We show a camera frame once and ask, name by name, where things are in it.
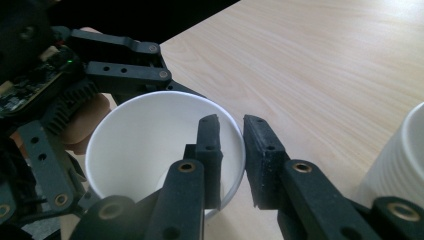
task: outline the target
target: bolt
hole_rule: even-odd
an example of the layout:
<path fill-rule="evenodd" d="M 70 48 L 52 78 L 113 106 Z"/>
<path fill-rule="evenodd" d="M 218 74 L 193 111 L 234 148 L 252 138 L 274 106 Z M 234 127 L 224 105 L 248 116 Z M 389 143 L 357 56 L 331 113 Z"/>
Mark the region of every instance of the bolt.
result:
<path fill-rule="evenodd" d="M 161 78 L 166 78 L 166 77 L 168 77 L 168 73 L 167 73 L 167 72 L 165 72 L 165 71 L 160 71 L 159 76 L 160 76 Z"/>
<path fill-rule="evenodd" d="M 0 218 L 6 216 L 10 212 L 10 206 L 8 204 L 0 205 Z"/>
<path fill-rule="evenodd" d="M 68 201 L 68 195 L 66 195 L 65 193 L 57 195 L 56 198 L 54 199 L 54 203 L 58 207 L 65 205 L 67 201 Z"/>
<path fill-rule="evenodd" d="M 24 29 L 22 29 L 19 36 L 21 37 L 22 40 L 31 41 L 35 37 L 35 33 L 36 31 L 34 27 L 27 26 Z"/>
<path fill-rule="evenodd" d="M 158 50 L 158 48 L 157 48 L 155 45 L 150 45 L 150 46 L 149 46 L 149 50 L 150 50 L 151 52 L 156 52 L 156 51 Z"/>

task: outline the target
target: table surface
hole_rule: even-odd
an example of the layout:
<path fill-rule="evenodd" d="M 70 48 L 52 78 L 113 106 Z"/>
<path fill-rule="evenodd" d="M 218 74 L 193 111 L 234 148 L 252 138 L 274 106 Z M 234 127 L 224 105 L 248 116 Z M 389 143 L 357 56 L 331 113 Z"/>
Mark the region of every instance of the table surface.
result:
<path fill-rule="evenodd" d="M 242 129 L 265 119 L 291 158 L 351 198 L 406 114 L 424 101 L 424 2 L 241 0 L 161 45 L 173 79 Z M 283 239 L 246 176 L 205 239 Z M 69 228 L 62 221 L 62 228 Z"/>

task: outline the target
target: white paper cup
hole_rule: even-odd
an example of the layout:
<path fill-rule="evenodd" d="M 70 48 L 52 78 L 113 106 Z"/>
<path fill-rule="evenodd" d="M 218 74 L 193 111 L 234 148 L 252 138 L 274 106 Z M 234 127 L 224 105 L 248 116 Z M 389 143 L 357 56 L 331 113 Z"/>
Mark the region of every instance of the white paper cup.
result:
<path fill-rule="evenodd" d="M 353 200 L 371 207 L 373 200 L 382 196 L 400 197 L 424 208 L 424 102 L 405 117 Z"/>
<path fill-rule="evenodd" d="M 161 188 L 172 163 L 196 144 L 199 120 L 217 114 L 220 124 L 221 209 L 236 193 L 245 167 L 245 146 L 231 115 L 194 94 L 160 91 L 115 108 L 98 125 L 88 145 L 86 171 L 101 197 L 121 195 L 135 202 Z M 206 210 L 206 218 L 216 210 Z"/>

